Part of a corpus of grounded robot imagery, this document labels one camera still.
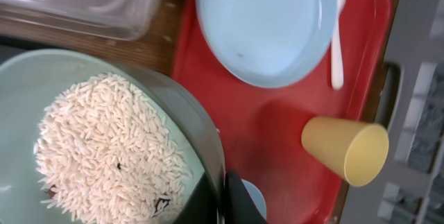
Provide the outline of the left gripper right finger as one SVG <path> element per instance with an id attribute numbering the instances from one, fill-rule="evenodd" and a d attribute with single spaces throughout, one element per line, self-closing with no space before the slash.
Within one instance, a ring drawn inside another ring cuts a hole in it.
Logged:
<path id="1" fill-rule="evenodd" d="M 224 219 L 227 224 L 267 224 L 233 169 L 225 175 Z"/>

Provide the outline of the small light blue bowl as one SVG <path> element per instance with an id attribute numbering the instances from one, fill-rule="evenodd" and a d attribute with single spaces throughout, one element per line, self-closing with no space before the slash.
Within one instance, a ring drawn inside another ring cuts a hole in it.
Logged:
<path id="1" fill-rule="evenodd" d="M 257 210 L 262 215 L 262 217 L 264 219 L 266 219 L 266 217 L 267 217 L 266 201 L 265 201 L 263 194 L 253 183 L 251 183 L 247 180 L 244 180 L 244 179 L 242 179 L 242 182 L 243 182 L 249 196 L 253 200 Z"/>

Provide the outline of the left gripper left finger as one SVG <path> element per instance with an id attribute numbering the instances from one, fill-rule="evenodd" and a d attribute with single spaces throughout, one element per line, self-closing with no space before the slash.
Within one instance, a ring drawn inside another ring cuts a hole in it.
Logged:
<path id="1" fill-rule="evenodd" d="M 216 199 L 212 193 L 207 176 L 202 175 L 184 209 L 173 224 L 217 224 L 218 212 Z"/>

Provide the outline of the yellow plastic cup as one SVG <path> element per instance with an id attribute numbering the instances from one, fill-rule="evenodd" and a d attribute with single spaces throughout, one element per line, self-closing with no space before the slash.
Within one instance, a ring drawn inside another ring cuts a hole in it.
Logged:
<path id="1" fill-rule="evenodd" d="M 362 187 L 377 177 L 389 153 L 380 124 L 314 117 L 302 130 L 302 147 L 348 184 Z"/>

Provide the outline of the large light blue plate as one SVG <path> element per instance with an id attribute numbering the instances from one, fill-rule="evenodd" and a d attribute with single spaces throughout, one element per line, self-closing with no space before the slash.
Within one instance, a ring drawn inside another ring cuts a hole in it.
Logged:
<path id="1" fill-rule="evenodd" d="M 292 85 L 330 46 L 337 0 L 196 0 L 205 41 L 233 76 L 262 88 Z"/>

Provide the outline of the white rice heap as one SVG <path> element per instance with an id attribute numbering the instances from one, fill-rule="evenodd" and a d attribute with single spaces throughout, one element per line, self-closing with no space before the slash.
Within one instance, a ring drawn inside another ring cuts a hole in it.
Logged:
<path id="1" fill-rule="evenodd" d="M 178 144 L 141 89 L 108 73 L 73 84 L 46 107 L 33 153 L 48 208 L 83 223 L 178 217 L 191 178 Z"/>

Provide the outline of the green bowl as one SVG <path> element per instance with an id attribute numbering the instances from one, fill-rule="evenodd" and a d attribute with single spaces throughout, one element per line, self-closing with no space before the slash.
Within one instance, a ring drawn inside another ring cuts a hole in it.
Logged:
<path id="1" fill-rule="evenodd" d="M 1 52 L 1 222 L 69 223 L 71 216 L 48 208 L 33 154 L 44 109 L 73 84 L 114 73 L 140 88 L 166 119 L 193 173 L 185 188 L 185 204 L 203 174 L 222 219 L 225 158 L 216 127 L 203 106 L 184 87 L 156 71 L 106 62 L 62 49 Z"/>

